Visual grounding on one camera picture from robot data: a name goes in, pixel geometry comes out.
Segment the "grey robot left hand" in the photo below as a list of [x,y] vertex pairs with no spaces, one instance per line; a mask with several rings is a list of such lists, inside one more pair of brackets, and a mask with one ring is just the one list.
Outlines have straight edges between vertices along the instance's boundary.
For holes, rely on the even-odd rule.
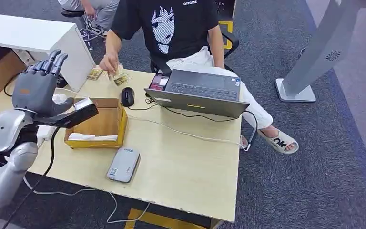
[[75,104],[74,98],[67,97],[61,103],[53,100],[61,67],[67,58],[68,54],[54,50],[48,59],[28,67],[17,77],[12,105],[31,115],[32,122],[37,125],[72,128],[99,113],[94,104],[68,113]]

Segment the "person's right hand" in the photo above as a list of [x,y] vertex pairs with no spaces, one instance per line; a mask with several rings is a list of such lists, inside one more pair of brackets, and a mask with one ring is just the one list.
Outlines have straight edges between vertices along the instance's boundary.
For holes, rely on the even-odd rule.
[[108,73],[115,74],[119,68],[119,58],[117,53],[105,54],[99,67]]

